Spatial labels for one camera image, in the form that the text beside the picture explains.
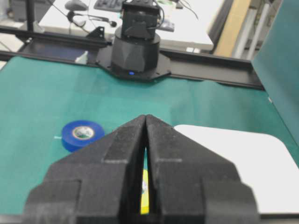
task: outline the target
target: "yellow object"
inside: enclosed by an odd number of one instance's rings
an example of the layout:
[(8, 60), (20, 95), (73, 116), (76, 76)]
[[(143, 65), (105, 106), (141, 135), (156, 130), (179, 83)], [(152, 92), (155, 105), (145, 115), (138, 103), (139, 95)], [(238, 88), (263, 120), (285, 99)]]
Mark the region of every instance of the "yellow object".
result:
[(218, 42), (217, 56), (231, 57), (251, 0), (234, 0)]
[(142, 181), (142, 195), (141, 195), (141, 214), (147, 214), (149, 208), (149, 177), (148, 171), (143, 170), (143, 181)]

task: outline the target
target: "blue tape roll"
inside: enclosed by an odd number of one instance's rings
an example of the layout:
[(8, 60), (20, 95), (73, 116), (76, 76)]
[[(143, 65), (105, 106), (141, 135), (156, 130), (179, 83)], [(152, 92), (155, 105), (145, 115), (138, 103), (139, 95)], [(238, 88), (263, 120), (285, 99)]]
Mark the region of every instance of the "blue tape roll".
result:
[(77, 151), (105, 135), (103, 128), (88, 120), (73, 121), (62, 129), (62, 144), (70, 152)]

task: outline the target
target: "headset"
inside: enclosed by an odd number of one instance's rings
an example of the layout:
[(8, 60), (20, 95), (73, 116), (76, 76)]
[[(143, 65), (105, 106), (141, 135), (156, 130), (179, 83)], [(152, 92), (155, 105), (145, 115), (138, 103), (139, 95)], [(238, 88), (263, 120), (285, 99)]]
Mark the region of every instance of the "headset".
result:
[(106, 18), (106, 17), (94, 16), (94, 15), (85, 15), (85, 14), (75, 13), (74, 11), (69, 11), (69, 13), (66, 15), (67, 19), (69, 20), (69, 22), (73, 22), (79, 27), (83, 27), (86, 24), (86, 20), (84, 20), (84, 21), (75, 21), (74, 20), (75, 16), (88, 16), (88, 18), (91, 18), (90, 20), (107, 22), (107, 23), (110, 24), (111, 27), (116, 27), (117, 26), (117, 22), (110, 21), (109, 18)]

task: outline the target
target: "green mat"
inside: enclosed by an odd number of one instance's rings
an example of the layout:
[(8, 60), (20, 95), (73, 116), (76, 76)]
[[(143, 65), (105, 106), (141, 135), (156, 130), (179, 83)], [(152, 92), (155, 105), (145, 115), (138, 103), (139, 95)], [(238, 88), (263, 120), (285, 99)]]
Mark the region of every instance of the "green mat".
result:
[(253, 66), (299, 144), (299, 0), (285, 0)]
[(0, 214), (22, 212), (29, 190), (68, 154), (62, 127), (78, 119), (106, 133), (140, 114), (173, 126), (267, 133), (299, 164), (298, 147), (264, 91), (174, 78), (123, 81), (97, 68), (15, 57), (0, 72), (0, 105)]

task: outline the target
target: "white center of tape roll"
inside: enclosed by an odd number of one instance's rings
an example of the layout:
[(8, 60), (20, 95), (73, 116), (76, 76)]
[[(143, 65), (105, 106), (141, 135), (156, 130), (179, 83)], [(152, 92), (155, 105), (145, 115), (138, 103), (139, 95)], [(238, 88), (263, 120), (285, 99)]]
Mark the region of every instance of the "white center of tape roll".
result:
[(94, 136), (94, 130), (88, 126), (79, 126), (73, 129), (72, 134), (76, 139), (88, 140)]

